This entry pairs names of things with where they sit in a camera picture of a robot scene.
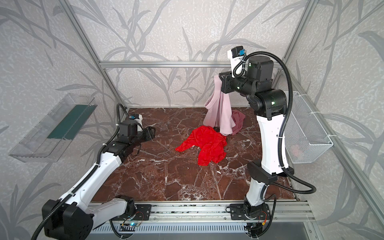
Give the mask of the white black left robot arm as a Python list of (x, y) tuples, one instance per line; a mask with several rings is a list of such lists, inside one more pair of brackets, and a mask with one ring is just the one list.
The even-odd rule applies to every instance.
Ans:
[(87, 173), (58, 200), (47, 201), (42, 208), (43, 221), (32, 239), (41, 231), (56, 240), (85, 240), (90, 232), (115, 217), (136, 215), (134, 199), (117, 196), (109, 202), (90, 207), (95, 194), (108, 177), (141, 144), (155, 138), (156, 129), (143, 128), (141, 121), (127, 119), (119, 123), (112, 140), (102, 146), (97, 160)]

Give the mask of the light pink cloth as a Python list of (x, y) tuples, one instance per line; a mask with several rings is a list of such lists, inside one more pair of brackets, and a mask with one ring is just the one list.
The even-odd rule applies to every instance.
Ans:
[(205, 103), (208, 110), (204, 118), (203, 125), (219, 128), (224, 136), (232, 135), (233, 128), (236, 126), (232, 118), (232, 108), (229, 94), (222, 92), (222, 80), (219, 76), (214, 76), (214, 91)]

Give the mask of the red cloth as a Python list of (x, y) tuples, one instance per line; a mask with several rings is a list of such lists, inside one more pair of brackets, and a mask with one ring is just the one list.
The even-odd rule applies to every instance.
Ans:
[(224, 148), (227, 146), (227, 137), (216, 132), (212, 127), (201, 126), (192, 131), (183, 143), (175, 148), (177, 152), (184, 152), (191, 147), (199, 147), (199, 166), (208, 166), (210, 162), (219, 163), (227, 153)]

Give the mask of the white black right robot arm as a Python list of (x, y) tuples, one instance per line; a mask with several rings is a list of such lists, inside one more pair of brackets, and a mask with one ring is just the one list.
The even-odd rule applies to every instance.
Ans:
[(240, 60), (247, 64), (247, 71), (240, 75), (237, 70), (220, 73), (221, 91), (224, 94), (238, 92), (246, 97), (254, 110), (261, 131), (262, 159), (247, 165), (251, 175), (250, 188), (244, 205), (233, 211), (233, 220), (255, 220), (261, 217), (271, 218), (265, 194), (270, 184), (279, 176), (294, 174), (285, 153), (283, 125), (287, 114), (287, 96), (282, 90), (272, 88), (274, 61), (269, 56), (252, 56)]

